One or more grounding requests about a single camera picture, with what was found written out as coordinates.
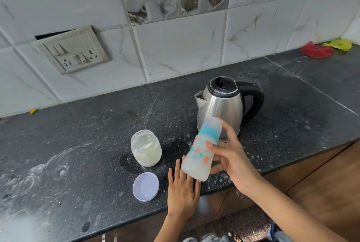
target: yellow plastic bag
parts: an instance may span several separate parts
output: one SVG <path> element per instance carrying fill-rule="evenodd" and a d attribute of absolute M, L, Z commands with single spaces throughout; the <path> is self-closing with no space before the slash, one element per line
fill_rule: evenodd
<path fill-rule="evenodd" d="M 336 39 L 332 40 L 330 43 L 323 44 L 324 47 L 333 47 L 340 49 L 342 51 L 349 51 L 349 49 L 353 46 L 352 42 L 347 39 Z"/>

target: glass jar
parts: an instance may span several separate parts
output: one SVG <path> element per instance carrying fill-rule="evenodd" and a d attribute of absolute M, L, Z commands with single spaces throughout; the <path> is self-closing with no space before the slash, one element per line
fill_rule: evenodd
<path fill-rule="evenodd" d="M 131 138 L 131 151 L 142 166 L 151 167 L 161 158 L 161 146 L 158 138 L 150 130 L 140 130 Z"/>

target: cabinet handle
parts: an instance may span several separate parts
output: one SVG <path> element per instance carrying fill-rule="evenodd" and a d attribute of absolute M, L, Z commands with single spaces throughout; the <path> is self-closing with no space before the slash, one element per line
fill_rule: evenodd
<path fill-rule="evenodd" d="M 236 190 L 236 194 L 238 195 L 239 198 L 244 198 L 244 194 L 241 194 L 238 190 Z"/>

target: kettle spout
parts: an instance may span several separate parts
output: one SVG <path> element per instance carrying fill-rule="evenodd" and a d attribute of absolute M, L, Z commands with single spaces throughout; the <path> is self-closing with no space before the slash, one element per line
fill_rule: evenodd
<path fill-rule="evenodd" d="M 196 103 L 198 105 L 198 109 L 203 107 L 205 104 L 207 104 L 207 101 L 202 98 L 202 93 L 204 90 L 200 91 L 199 93 L 195 94 Z"/>

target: left hand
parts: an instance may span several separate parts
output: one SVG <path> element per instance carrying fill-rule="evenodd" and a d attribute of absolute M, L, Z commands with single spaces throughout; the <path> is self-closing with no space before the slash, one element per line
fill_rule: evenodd
<path fill-rule="evenodd" d="M 167 196 L 168 216 L 184 222 L 195 212 L 200 200 L 200 181 L 193 189 L 193 178 L 180 170 L 180 160 L 176 160 L 175 173 L 169 168 L 169 193 Z"/>

